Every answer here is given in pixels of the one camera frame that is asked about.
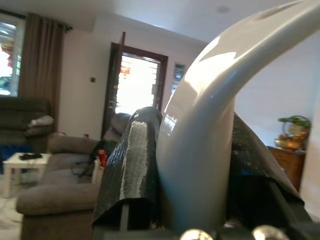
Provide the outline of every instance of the door frame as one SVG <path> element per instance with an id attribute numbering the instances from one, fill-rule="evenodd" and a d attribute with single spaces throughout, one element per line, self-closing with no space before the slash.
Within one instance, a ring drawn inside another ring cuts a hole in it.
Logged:
<path id="1" fill-rule="evenodd" d="M 114 94 L 115 86 L 118 85 L 118 82 L 113 82 L 113 79 L 119 80 L 119 77 L 115 78 L 113 75 L 115 74 L 115 68 L 114 68 L 114 58 L 116 57 L 116 54 L 119 50 L 120 44 L 118 43 L 111 43 L 111 51 L 110 51 L 110 60 L 109 60 L 109 70 L 107 75 L 107 83 L 106 83 L 106 92 L 105 92 L 105 105 L 103 110 L 103 122 L 102 122 L 102 132 L 101 137 L 103 137 L 110 127 L 111 124 L 111 118 L 112 113 L 110 113 L 110 110 L 108 108 L 108 103 L 110 98 L 112 96 L 109 96 L 109 93 Z M 151 51 L 142 50 L 139 48 L 126 46 L 124 45 L 122 48 L 123 53 L 133 54 L 141 57 L 146 57 L 150 59 L 154 59 L 160 62 L 160 69 L 159 69 L 159 76 L 158 76 L 158 83 L 157 83 L 157 90 L 156 90 L 156 104 L 155 107 L 161 111 L 162 107 L 162 100 L 163 100 L 163 94 L 165 89 L 165 81 L 166 81 L 166 74 L 167 74 L 167 66 L 168 66 L 168 56 L 158 54 Z"/>

